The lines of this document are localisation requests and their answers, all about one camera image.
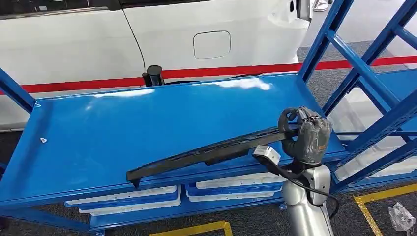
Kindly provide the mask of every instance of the car body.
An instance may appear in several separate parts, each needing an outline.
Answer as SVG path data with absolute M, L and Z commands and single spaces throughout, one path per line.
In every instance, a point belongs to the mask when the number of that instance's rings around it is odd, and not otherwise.
M 21 85 L 141 77 L 153 64 L 171 70 L 297 63 L 311 20 L 310 0 L 0 3 L 0 68 Z M 96 89 L 32 95 L 90 91 Z M 5 95 L 0 108 L 0 130 L 22 128 L 28 119 Z

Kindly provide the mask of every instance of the black post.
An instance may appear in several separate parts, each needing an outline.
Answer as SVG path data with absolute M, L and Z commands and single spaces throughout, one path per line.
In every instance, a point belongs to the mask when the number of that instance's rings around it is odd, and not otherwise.
M 147 87 L 149 86 L 159 86 L 164 85 L 164 79 L 162 78 L 162 67 L 159 65 L 151 65 L 146 70 L 146 73 L 144 73 L 142 76 L 145 80 L 145 84 Z

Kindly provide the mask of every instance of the yellow floor marking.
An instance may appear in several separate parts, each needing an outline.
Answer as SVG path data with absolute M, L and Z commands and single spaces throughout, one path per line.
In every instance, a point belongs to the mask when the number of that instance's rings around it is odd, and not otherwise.
M 374 218 L 372 218 L 371 213 L 369 213 L 368 208 L 366 208 L 365 203 L 360 201 L 360 197 L 355 197 L 354 199 L 359 206 L 359 209 L 362 211 L 365 216 L 366 221 L 368 221 L 369 226 L 376 236 L 382 236 L 381 230 L 378 228 L 378 225 L 375 223 Z
M 359 209 L 362 211 L 365 216 L 366 221 L 368 221 L 369 226 L 376 236 L 382 236 L 381 230 L 378 228 L 378 225 L 375 223 L 374 218 L 372 218 L 371 213 L 369 213 L 368 208 L 366 208 L 365 203 L 381 200 L 384 198 L 390 198 L 398 195 L 403 195 L 407 193 L 412 193 L 417 191 L 417 184 L 411 184 L 399 188 L 393 188 L 385 191 L 380 191 L 376 193 L 370 193 L 362 196 L 353 196 Z
M 149 236 L 189 236 L 221 229 L 224 229 L 225 236 L 233 236 L 230 223 L 226 221 L 218 221 L 214 223 L 197 225 L 179 230 L 171 230 L 157 234 L 150 234 Z

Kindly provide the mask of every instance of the red barrier tape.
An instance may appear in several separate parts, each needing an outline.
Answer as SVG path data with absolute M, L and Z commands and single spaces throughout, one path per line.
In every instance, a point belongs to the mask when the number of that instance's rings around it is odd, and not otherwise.
M 379 58 L 372 63 L 372 66 L 381 65 L 397 65 L 417 63 L 417 56 Z M 249 65 L 236 67 L 219 67 L 219 68 L 199 68 L 199 69 L 181 69 L 181 70 L 165 70 L 162 72 L 164 79 L 173 78 L 189 78 L 203 76 L 224 76 L 224 75 L 246 75 L 261 74 L 272 72 L 289 72 L 299 71 L 302 63 L 297 64 L 279 64 L 279 65 Z M 352 68 L 347 60 L 323 61 L 318 63 L 316 70 L 343 69 Z M 142 77 L 107 79 L 107 80 L 90 80 L 61 82 L 37 85 L 23 85 L 23 89 L 30 93 L 36 92 L 56 92 L 68 90 L 83 89 L 104 89 L 116 87 L 142 86 L 145 85 Z

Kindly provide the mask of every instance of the wiper arm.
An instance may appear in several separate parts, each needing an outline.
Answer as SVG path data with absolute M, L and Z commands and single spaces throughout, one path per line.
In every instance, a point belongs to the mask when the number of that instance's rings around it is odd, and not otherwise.
M 201 162 L 209 166 L 245 156 L 251 148 L 255 148 L 257 145 L 266 145 L 296 136 L 298 134 L 298 125 L 292 125 L 290 128 L 291 130 L 288 132 L 280 132 L 278 126 L 275 126 L 145 164 L 126 172 L 126 179 L 131 181 L 135 187 L 138 187 L 140 179 L 143 177 Z

